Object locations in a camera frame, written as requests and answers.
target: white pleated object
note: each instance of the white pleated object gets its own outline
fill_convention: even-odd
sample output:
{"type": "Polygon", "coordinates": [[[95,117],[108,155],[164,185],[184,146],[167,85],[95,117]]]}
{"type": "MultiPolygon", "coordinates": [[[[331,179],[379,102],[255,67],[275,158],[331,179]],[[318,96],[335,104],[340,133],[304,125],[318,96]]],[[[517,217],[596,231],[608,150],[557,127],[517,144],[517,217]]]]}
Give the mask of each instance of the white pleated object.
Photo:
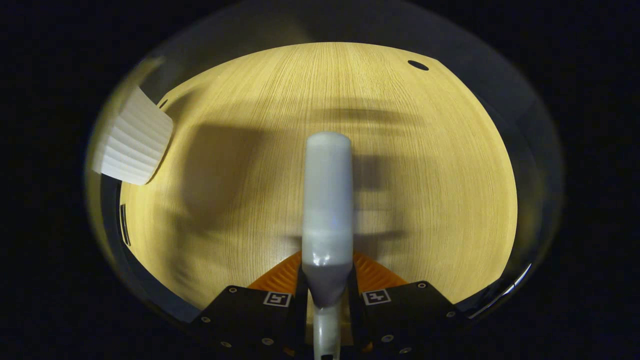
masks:
{"type": "Polygon", "coordinates": [[[99,136],[93,169],[127,183],[144,185],[156,172],[173,131],[173,121],[140,87],[99,136]]]}

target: wooden table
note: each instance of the wooden table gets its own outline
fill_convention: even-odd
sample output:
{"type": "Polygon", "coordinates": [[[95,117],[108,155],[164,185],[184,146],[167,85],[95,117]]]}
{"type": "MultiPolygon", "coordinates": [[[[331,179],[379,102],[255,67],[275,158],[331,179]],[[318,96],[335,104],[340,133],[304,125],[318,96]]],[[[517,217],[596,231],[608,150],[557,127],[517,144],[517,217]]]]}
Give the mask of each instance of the wooden table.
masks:
{"type": "Polygon", "coordinates": [[[505,267],[516,229],[508,154],[435,59],[355,43],[278,47],[159,103],[175,122],[168,151],[148,184],[122,185],[120,201],[133,254],[200,309],[300,250],[304,145],[318,131],[353,144],[356,250],[453,303],[505,267]]]}

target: black background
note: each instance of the black background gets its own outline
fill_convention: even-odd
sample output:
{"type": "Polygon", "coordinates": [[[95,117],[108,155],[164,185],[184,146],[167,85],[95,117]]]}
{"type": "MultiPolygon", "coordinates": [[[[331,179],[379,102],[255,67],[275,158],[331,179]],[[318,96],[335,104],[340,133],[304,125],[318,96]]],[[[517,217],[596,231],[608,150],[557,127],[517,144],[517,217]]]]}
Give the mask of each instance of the black background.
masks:
{"type": "MultiPolygon", "coordinates": [[[[5,253],[12,269],[4,292],[17,301],[4,308],[0,341],[12,357],[212,357],[138,302],[107,266],[86,221],[81,176],[93,120],[116,82],[160,41],[221,5],[6,7],[5,56],[15,63],[3,69],[11,90],[5,100],[10,117],[25,118],[8,122],[15,136],[6,143],[26,155],[11,164],[26,189],[8,194],[25,216],[4,222],[6,234],[9,223],[19,226],[10,238],[24,245],[15,256],[5,253]],[[14,114],[22,96],[28,101],[14,114]]],[[[637,51],[637,2],[424,6],[482,38],[530,79],[557,122],[567,166],[567,207],[545,262],[466,337],[426,355],[637,358],[638,298],[624,280],[637,277],[638,266],[626,260],[640,234],[623,226],[634,204],[624,183],[637,180],[638,70],[624,66],[637,51]]]]}

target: wood grain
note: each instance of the wood grain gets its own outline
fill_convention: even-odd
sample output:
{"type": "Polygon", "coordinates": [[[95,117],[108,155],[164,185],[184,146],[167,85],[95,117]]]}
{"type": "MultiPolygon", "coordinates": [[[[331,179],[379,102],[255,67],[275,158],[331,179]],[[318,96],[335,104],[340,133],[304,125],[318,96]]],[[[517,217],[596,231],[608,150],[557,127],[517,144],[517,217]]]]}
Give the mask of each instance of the wood grain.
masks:
{"type": "Polygon", "coordinates": [[[159,102],[173,138],[148,184],[122,185],[131,250],[205,308],[300,249],[303,157],[318,131],[350,137],[356,250],[458,302],[511,252],[516,188],[504,144],[437,60],[354,43],[229,61],[159,102]],[[408,64],[415,60],[429,70],[408,64]]]}

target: white handle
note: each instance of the white handle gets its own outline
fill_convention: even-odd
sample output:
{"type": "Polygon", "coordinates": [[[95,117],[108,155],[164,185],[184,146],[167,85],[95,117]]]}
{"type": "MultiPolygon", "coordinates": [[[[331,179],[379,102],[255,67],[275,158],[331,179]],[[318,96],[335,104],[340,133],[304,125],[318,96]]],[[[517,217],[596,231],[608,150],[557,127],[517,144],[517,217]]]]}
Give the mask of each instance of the white handle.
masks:
{"type": "Polygon", "coordinates": [[[338,133],[307,139],[302,270],[314,301],[314,359],[340,359],[340,296],[353,266],[351,140],[338,133]]]}

